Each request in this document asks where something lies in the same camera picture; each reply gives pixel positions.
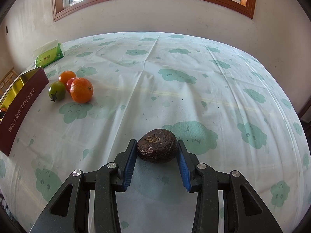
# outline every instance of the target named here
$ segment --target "metal screw cap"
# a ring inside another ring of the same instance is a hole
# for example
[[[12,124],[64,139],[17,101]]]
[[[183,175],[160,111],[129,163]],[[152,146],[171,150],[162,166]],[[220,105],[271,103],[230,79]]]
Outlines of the metal screw cap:
[[[117,164],[114,163],[114,162],[110,162],[110,163],[108,163],[108,165],[107,165],[107,167],[110,168],[110,169],[115,168],[116,166],[117,166]]]
[[[240,176],[241,176],[241,174],[240,174],[239,171],[233,171],[233,172],[232,172],[232,175],[233,175],[234,177],[240,177]]]
[[[206,168],[206,165],[204,163],[198,163],[197,167],[199,169],[205,169]]]
[[[74,170],[73,171],[73,176],[79,176],[81,174],[80,170]]]

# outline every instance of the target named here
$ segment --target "green tomato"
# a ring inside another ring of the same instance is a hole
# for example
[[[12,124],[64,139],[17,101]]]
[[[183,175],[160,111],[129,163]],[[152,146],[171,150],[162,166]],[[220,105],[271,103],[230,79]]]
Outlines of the green tomato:
[[[49,97],[52,101],[60,101],[65,97],[66,87],[60,81],[53,82],[49,88]]]

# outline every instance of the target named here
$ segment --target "wooden chair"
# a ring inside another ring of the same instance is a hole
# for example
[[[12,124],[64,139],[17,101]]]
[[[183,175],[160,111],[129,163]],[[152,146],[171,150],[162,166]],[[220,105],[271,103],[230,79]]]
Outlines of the wooden chair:
[[[0,95],[1,96],[13,83],[14,81],[13,76],[15,76],[16,78],[18,77],[18,74],[14,71],[14,67],[12,67],[0,81]]]

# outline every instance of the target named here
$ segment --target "wrinkled purple fruit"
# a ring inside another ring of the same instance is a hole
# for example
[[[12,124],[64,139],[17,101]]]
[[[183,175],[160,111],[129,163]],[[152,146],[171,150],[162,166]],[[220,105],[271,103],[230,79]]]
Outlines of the wrinkled purple fruit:
[[[151,163],[166,163],[175,158],[177,139],[169,130],[155,129],[149,131],[137,143],[137,154]]]

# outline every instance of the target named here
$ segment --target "white tissue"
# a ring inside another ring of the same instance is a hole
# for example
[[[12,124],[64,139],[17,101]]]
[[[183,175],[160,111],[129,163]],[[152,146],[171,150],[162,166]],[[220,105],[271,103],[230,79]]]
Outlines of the white tissue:
[[[53,41],[51,41],[51,42],[48,42],[48,43],[46,43],[46,44],[40,46],[39,48],[37,48],[36,50],[34,50],[34,51],[32,52],[32,58],[35,59],[35,58],[37,58],[40,54],[42,54],[42,53],[44,53],[44,52],[46,52],[46,51],[48,51],[48,50],[51,50],[51,49],[54,48],[54,47],[57,47],[57,46],[58,46],[58,43],[59,43],[59,42],[58,42],[58,39],[56,39],[56,40],[53,40]]]

